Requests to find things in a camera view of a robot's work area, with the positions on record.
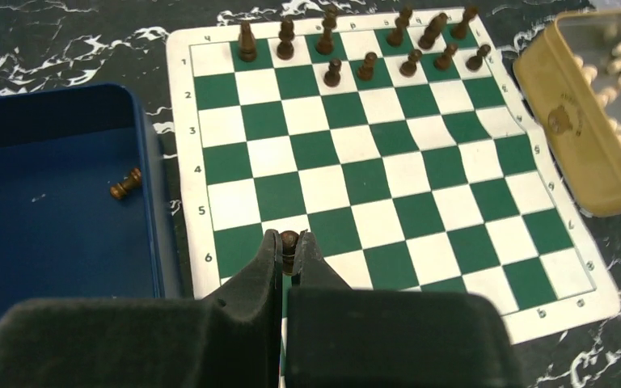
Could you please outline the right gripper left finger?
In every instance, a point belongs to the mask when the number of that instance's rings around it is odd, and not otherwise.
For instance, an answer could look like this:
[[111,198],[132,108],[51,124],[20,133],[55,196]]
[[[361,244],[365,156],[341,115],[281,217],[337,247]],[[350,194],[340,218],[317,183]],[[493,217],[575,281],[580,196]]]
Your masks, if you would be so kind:
[[279,233],[208,296],[39,298],[0,318],[0,387],[275,387]]

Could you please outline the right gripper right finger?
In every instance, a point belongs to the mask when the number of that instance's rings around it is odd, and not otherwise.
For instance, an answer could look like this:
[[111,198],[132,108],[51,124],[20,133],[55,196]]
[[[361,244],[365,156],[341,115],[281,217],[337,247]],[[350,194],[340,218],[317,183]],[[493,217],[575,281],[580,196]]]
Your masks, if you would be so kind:
[[352,289],[299,234],[287,293],[288,387],[519,387],[509,334],[485,297]]

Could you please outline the small brown piece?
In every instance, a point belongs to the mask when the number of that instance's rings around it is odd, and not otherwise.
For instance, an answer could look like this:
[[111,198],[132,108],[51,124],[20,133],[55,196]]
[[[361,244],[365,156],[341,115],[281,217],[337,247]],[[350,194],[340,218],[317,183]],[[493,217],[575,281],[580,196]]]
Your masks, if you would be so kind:
[[417,67],[418,67],[418,64],[420,63],[420,59],[422,58],[422,55],[423,53],[418,48],[412,49],[409,52],[406,61],[403,62],[401,66],[399,67],[399,72],[404,77],[412,77],[417,70]]

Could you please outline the brown bishop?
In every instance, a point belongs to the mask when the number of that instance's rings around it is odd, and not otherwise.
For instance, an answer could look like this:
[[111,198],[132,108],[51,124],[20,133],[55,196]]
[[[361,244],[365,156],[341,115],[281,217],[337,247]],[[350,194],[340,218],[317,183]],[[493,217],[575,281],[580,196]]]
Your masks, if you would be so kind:
[[248,21],[240,24],[239,31],[239,58],[245,62],[253,62],[257,58],[256,38]]

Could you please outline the brown chess piece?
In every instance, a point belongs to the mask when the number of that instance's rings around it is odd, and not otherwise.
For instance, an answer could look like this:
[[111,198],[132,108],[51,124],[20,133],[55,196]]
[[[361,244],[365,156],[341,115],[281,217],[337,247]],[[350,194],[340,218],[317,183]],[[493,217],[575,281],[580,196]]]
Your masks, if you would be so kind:
[[470,22],[478,15],[477,6],[466,6],[464,8],[461,21],[450,30],[450,35],[456,40],[463,40],[467,37]]

